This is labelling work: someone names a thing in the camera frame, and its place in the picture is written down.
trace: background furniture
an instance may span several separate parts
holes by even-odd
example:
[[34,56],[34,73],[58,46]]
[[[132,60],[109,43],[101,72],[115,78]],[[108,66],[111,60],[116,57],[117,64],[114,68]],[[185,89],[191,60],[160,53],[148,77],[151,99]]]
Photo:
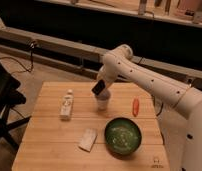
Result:
[[[91,92],[95,82],[45,82],[32,118],[16,155],[12,170],[86,171],[169,171],[163,140],[150,94],[132,83],[114,83],[108,109],[97,110]],[[74,104],[70,121],[59,117],[63,96],[73,89]],[[132,115],[134,98],[140,101],[137,117]],[[115,117],[128,117],[142,131],[142,145],[131,156],[117,158],[104,142],[106,124]],[[98,132],[90,153],[78,147],[85,129]]]
[[13,78],[0,63],[0,138],[8,141],[15,150],[19,145],[15,142],[9,131],[29,121],[29,117],[7,124],[10,109],[17,104],[24,104],[26,98],[16,89],[20,82]]

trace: office chair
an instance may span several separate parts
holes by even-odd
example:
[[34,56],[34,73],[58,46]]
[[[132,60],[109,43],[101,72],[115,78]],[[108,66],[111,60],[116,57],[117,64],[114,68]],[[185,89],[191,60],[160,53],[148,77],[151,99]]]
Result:
[[10,109],[26,102],[24,95],[16,90],[19,86],[20,82],[13,78],[0,63],[0,138],[5,138],[15,150],[18,150],[19,145],[9,131],[27,123],[30,119],[27,117],[7,123]]

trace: green bowl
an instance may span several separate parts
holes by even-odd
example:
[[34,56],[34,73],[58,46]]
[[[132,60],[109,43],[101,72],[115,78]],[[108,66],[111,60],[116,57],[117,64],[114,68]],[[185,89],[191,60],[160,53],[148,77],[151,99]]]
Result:
[[110,151],[129,155],[141,144],[142,135],[136,123],[128,118],[115,118],[105,128],[105,142]]

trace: bottle cap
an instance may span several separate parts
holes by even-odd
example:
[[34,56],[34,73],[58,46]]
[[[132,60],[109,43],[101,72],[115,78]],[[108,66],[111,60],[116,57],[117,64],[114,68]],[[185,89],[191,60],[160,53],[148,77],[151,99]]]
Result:
[[67,91],[67,94],[73,94],[73,90],[72,90],[72,89],[69,89],[69,90]]

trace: wooden surface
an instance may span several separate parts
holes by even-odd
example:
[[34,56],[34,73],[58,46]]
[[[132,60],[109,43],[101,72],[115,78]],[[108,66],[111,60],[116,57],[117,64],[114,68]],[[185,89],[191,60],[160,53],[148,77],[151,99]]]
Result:
[[[91,92],[95,82],[43,84],[13,171],[169,171],[162,137],[150,94],[130,83],[114,83],[107,111],[98,111]],[[73,89],[74,106],[70,121],[59,118],[62,97]],[[132,101],[138,98],[140,110],[132,115]],[[115,117],[131,118],[142,132],[142,145],[131,156],[112,155],[104,143],[104,128]],[[96,129],[92,151],[78,148],[86,128]]]

